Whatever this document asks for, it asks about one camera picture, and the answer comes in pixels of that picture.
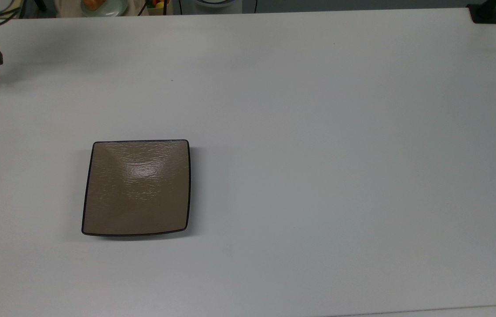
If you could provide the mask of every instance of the brown plate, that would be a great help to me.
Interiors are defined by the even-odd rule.
[[[140,236],[184,230],[190,171],[187,140],[95,142],[81,232]]]

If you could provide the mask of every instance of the white container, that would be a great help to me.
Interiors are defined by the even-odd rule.
[[[193,14],[241,14],[242,0],[193,0]]]

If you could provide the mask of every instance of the square plate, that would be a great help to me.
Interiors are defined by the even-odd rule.
[[[189,220],[187,140],[95,142],[81,232],[140,236],[182,231]]]

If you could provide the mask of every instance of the white table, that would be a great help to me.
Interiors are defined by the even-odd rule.
[[[0,317],[496,305],[496,26],[467,9],[21,20],[0,49]],[[174,138],[190,227],[82,235],[92,143]]]

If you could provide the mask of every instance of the gray floor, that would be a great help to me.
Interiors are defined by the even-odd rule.
[[[44,0],[48,6],[45,13],[38,13],[34,0],[27,0],[26,16],[53,18],[55,16],[53,0]],[[452,8],[465,7],[467,4],[480,4],[482,0],[257,0],[257,12],[306,12],[306,11],[342,11],[342,10],[383,10],[409,8]],[[192,0],[181,0],[183,13],[190,14]],[[256,0],[242,0],[244,13],[254,11]]]

